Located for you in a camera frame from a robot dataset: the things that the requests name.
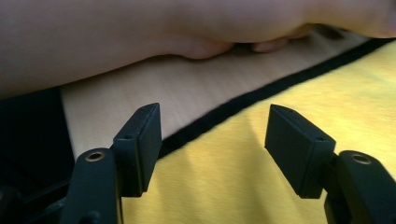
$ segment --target skin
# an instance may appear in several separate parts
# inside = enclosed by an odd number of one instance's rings
[[[395,0],[2,0],[0,99],[157,55],[206,59],[252,43],[271,52],[313,24],[396,36]]]

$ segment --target yellow cloth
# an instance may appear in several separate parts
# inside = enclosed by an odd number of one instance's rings
[[[125,223],[327,223],[320,200],[302,200],[264,148],[270,104],[298,111],[396,176],[396,42],[250,106],[159,160]]]

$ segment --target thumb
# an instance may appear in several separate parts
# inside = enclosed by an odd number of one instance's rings
[[[395,0],[308,0],[308,22],[370,37],[396,37]]]

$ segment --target yellow fabric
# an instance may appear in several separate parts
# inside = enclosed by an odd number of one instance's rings
[[[270,104],[290,107],[396,177],[396,42],[243,110],[157,163],[148,193],[123,199],[125,223],[327,223],[263,147]]]

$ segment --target black edge strip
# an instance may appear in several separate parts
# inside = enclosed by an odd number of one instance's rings
[[[250,91],[233,98],[229,102],[209,111],[201,118],[193,121],[188,126],[164,139],[159,159],[178,148],[183,147],[202,133],[211,130],[216,125],[222,123],[227,118],[237,114],[248,106],[285,91],[294,85],[305,82],[314,77],[319,77],[345,64],[352,63],[395,39],[396,38],[369,40],[360,46],[350,49],[323,63],[319,63],[301,72],[283,77],[255,91]]]

